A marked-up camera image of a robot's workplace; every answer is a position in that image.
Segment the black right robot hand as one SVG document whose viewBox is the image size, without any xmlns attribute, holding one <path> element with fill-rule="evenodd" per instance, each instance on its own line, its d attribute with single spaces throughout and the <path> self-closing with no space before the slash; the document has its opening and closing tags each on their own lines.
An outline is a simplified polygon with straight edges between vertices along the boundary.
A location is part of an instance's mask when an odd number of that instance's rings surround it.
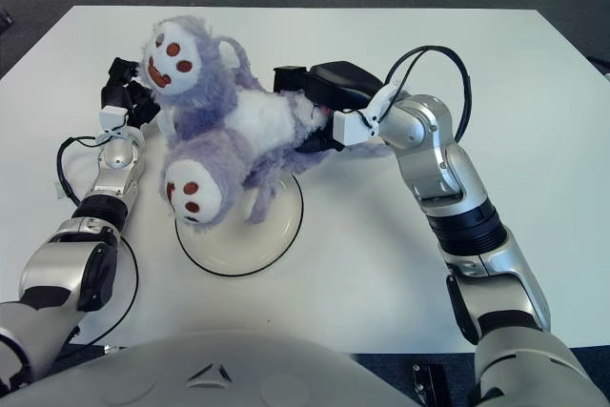
<svg viewBox="0 0 610 407">
<path fill-rule="evenodd" d="M 309 69 L 302 66 L 274 68 L 274 92 L 303 91 L 326 115 L 325 126 L 310 133 L 295 149 L 298 153 L 341 152 L 345 145 L 333 137 L 334 113 L 358 112 L 362 123 L 370 128 L 362 110 L 368 107 L 382 86 L 376 76 L 347 61 L 322 63 Z"/>
</svg>

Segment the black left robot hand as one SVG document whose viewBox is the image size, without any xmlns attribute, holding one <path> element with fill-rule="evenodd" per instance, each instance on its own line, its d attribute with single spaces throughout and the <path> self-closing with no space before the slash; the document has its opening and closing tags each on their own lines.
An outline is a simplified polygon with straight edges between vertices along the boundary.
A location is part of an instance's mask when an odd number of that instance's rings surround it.
<svg viewBox="0 0 610 407">
<path fill-rule="evenodd" d="M 109 68 L 109 79 L 101 90 L 101 108 L 126 109 L 124 123 L 134 128 L 149 124 L 160 112 L 152 90 L 135 81 L 138 69 L 137 62 L 115 57 Z"/>
</svg>

